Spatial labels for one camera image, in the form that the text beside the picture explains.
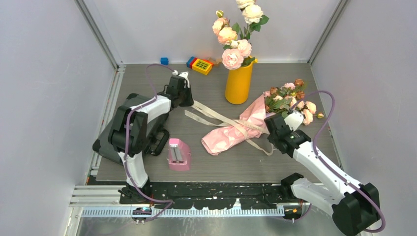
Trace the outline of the beige ribbon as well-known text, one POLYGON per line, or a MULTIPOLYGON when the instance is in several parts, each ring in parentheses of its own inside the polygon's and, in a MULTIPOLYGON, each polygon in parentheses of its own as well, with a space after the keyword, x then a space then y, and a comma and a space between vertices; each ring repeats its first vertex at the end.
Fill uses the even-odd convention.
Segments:
POLYGON ((214 130, 201 139, 203 147, 210 155, 218 155, 243 141, 262 151, 267 156, 273 154, 273 147, 268 151, 252 141, 253 138, 259 138, 262 134, 269 133, 264 122, 266 109, 263 96, 258 97, 252 102, 240 114, 238 119, 227 118, 198 101, 195 101, 192 108, 208 118, 221 121, 220 124, 214 124, 190 111, 184 112, 187 117, 199 123, 215 127, 214 130))

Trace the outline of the pink flower bouquet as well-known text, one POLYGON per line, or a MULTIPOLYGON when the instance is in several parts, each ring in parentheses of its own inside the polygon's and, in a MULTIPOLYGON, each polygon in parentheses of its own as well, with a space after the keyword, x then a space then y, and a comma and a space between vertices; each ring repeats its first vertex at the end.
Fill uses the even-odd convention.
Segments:
POLYGON ((252 139, 268 133, 266 119, 273 115, 282 117, 292 130, 300 125, 309 125, 315 118, 324 118, 315 103, 304 99, 304 88, 302 79, 285 83, 279 88, 271 87, 249 105, 238 119, 230 121, 217 112, 209 111, 208 107, 200 107, 198 110, 201 113, 221 121, 221 124, 214 125, 215 129, 202 138, 203 147, 211 155, 218 155, 243 141, 259 149, 252 139))

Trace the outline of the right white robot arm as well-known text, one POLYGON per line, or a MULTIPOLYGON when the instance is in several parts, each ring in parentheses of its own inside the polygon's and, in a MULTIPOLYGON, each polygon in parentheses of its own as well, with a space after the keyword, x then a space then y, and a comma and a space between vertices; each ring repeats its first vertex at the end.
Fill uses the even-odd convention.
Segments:
POLYGON ((332 163, 313 140, 299 130, 301 114, 292 112, 286 118, 271 115, 265 119, 268 141, 282 154, 306 167, 321 183, 313 184, 299 173, 281 180, 281 197, 293 202, 306 200, 332 217, 336 227, 346 236, 355 236, 385 220, 380 209, 378 189, 362 184, 332 163))

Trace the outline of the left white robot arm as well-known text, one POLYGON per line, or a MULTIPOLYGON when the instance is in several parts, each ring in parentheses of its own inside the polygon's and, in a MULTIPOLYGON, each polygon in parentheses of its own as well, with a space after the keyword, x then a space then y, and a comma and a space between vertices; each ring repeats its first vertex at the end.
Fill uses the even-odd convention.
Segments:
POLYGON ((193 104, 188 72, 181 72, 172 75, 166 88, 155 97, 138 105, 117 108, 108 141, 122 160, 126 182, 134 186, 132 197, 138 203, 146 203, 151 196, 150 189, 144 186, 149 177, 143 163, 143 152, 149 142, 148 124, 178 106, 193 104))

